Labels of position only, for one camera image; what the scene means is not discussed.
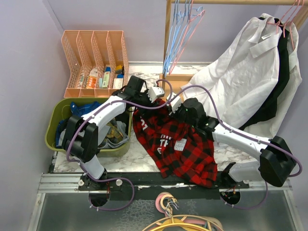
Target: clothing tag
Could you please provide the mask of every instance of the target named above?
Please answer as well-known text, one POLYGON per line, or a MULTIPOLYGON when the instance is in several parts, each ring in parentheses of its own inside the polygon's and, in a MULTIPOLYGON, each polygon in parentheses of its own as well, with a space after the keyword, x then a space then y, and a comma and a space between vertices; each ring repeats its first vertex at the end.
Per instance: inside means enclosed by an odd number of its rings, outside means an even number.
POLYGON ((262 38, 263 40, 266 40, 266 39, 268 39, 270 36, 271 36, 271 34, 267 34, 267 35, 262 36, 261 38, 262 38))
POLYGON ((186 144, 187 139, 181 139, 180 141, 176 141, 174 145, 174 150, 175 151, 183 151, 185 144, 186 144))

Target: plaid flannel shirt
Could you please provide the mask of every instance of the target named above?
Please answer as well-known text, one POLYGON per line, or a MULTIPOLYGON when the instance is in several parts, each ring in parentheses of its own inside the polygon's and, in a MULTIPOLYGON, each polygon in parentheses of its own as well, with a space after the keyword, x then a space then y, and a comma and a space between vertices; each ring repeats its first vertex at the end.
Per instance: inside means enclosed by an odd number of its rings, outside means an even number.
POLYGON ((133 114, 133 127, 138 141, 155 161, 163 178, 175 174, 210 188, 217 176, 213 142, 168 114, 167 107, 163 107, 151 110, 149 118, 141 118, 137 110, 133 114))

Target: pink mesh organizer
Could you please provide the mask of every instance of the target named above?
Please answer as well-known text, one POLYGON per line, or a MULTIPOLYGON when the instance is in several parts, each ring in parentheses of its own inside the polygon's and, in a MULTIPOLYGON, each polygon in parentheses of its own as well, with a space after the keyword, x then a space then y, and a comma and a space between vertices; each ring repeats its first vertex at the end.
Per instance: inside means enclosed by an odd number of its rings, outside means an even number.
POLYGON ((124 65, 123 86, 127 84, 128 59, 123 31, 66 30, 62 45, 71 71, 64 98, 109 97, 116 90, 112 87, 117 65, 124 65), (97 67, 100 78, 106 66, 111 68, 109 88, 100 89, 97 81, 94 89, 86 89, 90 71, 97 67))

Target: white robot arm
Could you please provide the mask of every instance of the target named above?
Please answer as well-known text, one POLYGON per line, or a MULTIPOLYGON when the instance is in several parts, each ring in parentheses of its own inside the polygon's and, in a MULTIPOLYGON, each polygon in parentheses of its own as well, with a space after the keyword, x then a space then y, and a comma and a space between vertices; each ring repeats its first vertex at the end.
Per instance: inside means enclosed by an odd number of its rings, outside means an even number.
MULTIPOLYGON (((132 76, 128 85, 123 91, 114 92, 103 105, 96 110, 83 115, 82 117, 72 116, 68 121, 68 126, 64 136, 62 147, 67 150, 70 141, 76 131, 76 128, 84 121, 89 120, 85 127, 83 137, 78 137, 73 143, 71 154, 81 161, 82 166, 95 178, 100 179, 105 172, 104 167, 99 163, 96 154, 97 147, 104 139, 100 135, 101 129, 114 117, 124 113, 131 107, 126 102, 133 102, 145 107, 151 107, 155 99, 162 97, 164 91, 159 87, 152 87, 146 93, 141 93, 144 80, 132 76)), ((200 135, 206 136, 212 141, 228 144, 240 149, 256 159, 250 163, 232 163, 224 171, 222 177, 228 183, 240 182, 243 180, 262 180, 280 187, 290 175, 295 166, 295 161, 282 152, 275 150, 259 141, 273 142, 275 145, 290 152, 284 140, 275 137, 270 140, 265 137, 258 137, 252 134, 232 128, 231 126, 220 124, 216 118, 206 116, 203 106, 196 98, 187 99, 181 102, 180 97, 176 97, 170 105, 170 116, 175 117, 181 122, 192 125, 200 135), (251 141, 248 138, 235 134, 233 131, 241 132, 248 137, 255 138, 258 141, 251 141)))

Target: green plastic basket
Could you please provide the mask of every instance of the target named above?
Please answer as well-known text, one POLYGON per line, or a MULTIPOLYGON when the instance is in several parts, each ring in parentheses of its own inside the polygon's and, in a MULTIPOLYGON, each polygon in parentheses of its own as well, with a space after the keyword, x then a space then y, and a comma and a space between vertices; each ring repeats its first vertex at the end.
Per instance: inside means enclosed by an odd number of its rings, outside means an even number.
MULTIPOLYGON (((46 131, 45 135, 45 143, 48 148, 50 148, 53 151, 59 151, 59 152, 65 152, 64 149, 59 149, 55 147, 55 137, 56 137, 56 130, 59 122, 63 119, 69 118, 72 115, 72 112, 70 110, 70 104, 71 102, 76 103, 77 106, 82 106, 87 103, 93 103, 94 101, 97 101, 99 103, 104 103, 107 101, 108 98, 67 98, 63 99, 54 107, 52 116, 49 121, 49 125, 46 131)), ((128 124, 126 128, 126 132, 128 134, 128 137, 130 138, 130 132, 131 132, 131 113, 125 112, 127 114, 127 117, 125 117, 126 125, 128 124)), ((123 144, 119 148, 115 149, 103 149, 100 150, 100 152, 97 154, 98 157, 122 157, 128 150, 129 150, 130 142, 127 142, 123 144)))

